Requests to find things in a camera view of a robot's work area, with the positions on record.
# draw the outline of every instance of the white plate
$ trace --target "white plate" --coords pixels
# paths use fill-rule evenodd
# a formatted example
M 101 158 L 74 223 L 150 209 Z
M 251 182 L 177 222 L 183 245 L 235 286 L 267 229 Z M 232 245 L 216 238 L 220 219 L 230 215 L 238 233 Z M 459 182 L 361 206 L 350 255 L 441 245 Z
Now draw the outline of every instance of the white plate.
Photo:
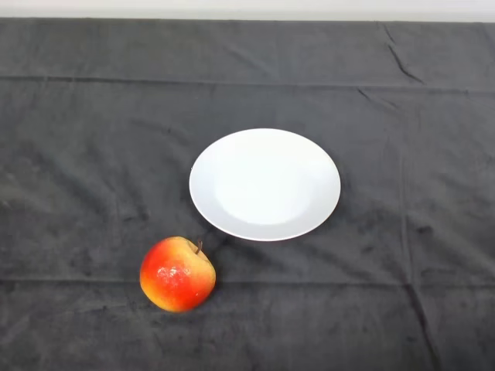
M 196 208 L 219 230 L 256 241 L 315 229 L 335 209 L 340 177 L 307 138 L 277 129 L 239 131 L 215 141 L 189 177 Z

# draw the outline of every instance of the apple stem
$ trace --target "apple stem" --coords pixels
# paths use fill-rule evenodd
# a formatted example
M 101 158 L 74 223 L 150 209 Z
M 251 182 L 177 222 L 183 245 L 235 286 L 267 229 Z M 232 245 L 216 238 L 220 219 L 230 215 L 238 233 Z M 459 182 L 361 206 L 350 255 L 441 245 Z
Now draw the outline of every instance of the apple stem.
M 201 249 L 203 249 L 203 241 L 198 240 L 198 250 L 196 250 L 196 255 L 200 253 Z

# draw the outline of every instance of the red apple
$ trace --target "red apple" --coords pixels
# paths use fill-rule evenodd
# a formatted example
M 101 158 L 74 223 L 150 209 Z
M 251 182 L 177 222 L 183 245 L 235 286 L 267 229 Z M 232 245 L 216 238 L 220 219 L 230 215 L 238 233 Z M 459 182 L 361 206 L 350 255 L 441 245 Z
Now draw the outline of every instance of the red apple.
M 208 298 L 215 286 L 215 268 L 183 237 L 158 242 L 146 254 L 139 280 L 146 296 L 166 311 L 189 311 Z

